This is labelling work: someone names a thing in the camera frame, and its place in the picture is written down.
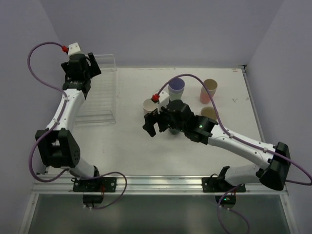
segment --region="paper cup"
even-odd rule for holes
[[[211,97],[213,97],[218,87],[218,83],[214,79],[207,79],[204,81],[204,84],[208,88],[208,91]],[[203,104],[207,104],[210,102],[210,97],[204,87],[201,87],[199,99],[200,99],[200,102]]]
[[[181,99],[184,91],[185,82],[180,78],[175,78],[168,85],[170,101]]]
[[[201,116],[205,116],[214,120],[217,120],[216,113],[213,107],[206,106],[200,111]]]
[[[152,112],[153,110],[158,108],[158,104],[154,103],[151,99],[146,99],[143,102],[143,110],[144,114],[146,115],[147,113]]]
[[[176,129],[171,129],[169,128],[169,132],[172,134],[172,135],[177,135],[180,133],[180,131],[176,130]]]

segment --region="white connector block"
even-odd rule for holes
[[[158,113],[161,112],[161,107],[167,107],[167,105],[169,104],[169,100],[170,100],[170,97],[169,97],[169,94],[166,92],[166,91],[161,91],[160,95],[159,95],[159,105],[158,105]]]
[[[82,51],[80,49],[79,44],[76,42],[74,44],[70,44],[68,46],[68,56],[74,55],[74,54],[82,54]]]

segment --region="lavender wall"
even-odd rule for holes
[[[30,75],[27,54],[34,45],[58,37],[38,0],[1,1],[0,31],[0,233],[14,234],[32,188],[27,161],[34,135],[46,126],[60,97]],[[40,77],[61,85],[60,63],[65,59],[48,46],[34,54],[32,64]],[[40,166],[38,154],[35,165]]]
[[[285,0],[248,64],[255,105],[267,141],[283,141],[312,173],[312,1]],[[290,179],[308,181],[293,166]],[[288,185],[301,233],[311,233],[312,189]]]
[[[59,39],[118,65],[247,64],[283,0],[40,0]]]

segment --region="red connector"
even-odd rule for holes
[[[68,54],[68,50],[69,48],[66,45],[62,46],[62,51]]]
[[[158,101],[159,101],[159,95],[158,95],[158,94],[154,94],[154,95],[152,96],[152,101],[153,101],[153,102],[158,102]]]

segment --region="tan paper cup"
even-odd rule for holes
[[[211,97],[213,97],[218,87],[218,83],[214,79],[207,79],[204,81],[204,84],[208,88]],[[210,97],[204,87],[201,87],[199,99],[203,104],[208,104],[210,102]]]
[[[201,109],[200,115],[208,117],[208,118],[211,118],[211,119],[214,119],[214,120],[217,120],[217,117],[216,117],[216,114],[215,114],[215,110],[211,106],[206,106],[203,109]]]

